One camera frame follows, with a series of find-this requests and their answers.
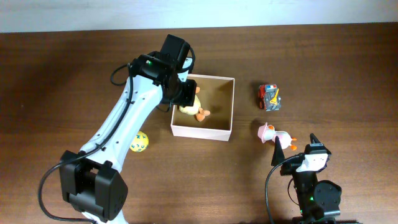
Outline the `yellow plush duck blue scarf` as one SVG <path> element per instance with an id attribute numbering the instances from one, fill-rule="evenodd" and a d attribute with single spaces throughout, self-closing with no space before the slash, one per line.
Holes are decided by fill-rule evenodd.
<path id="1" fill-rule="evenodd" d="M 209 110 L 204 110 L 201 107 L 201 102 L 197 97 L 197 93 L 200 92 L 200 87 L 196 87 L 195 98 L 192 106 L 179 106 L 178 109 L 185 114 L 194 116 L 197 121 L 202 122 L 207 116 L 211 114 Z"/>

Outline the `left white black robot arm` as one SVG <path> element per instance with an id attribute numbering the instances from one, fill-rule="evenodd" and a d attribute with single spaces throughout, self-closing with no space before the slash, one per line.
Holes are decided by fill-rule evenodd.
<path id="1" fill-rule="evenodd" d="M 62 197 L 86 222 L 125 223 L 122 207 L 128 187 L 121 177 L 130 145 L 159 104 L 191 106 L 197 84 L 179 75 L 192 69 L 192 48 L 169 34 L 160 51 L 142 54 L 127 65 L 124 93 L 97 133 L 78 153 L 60 158 Z"/>

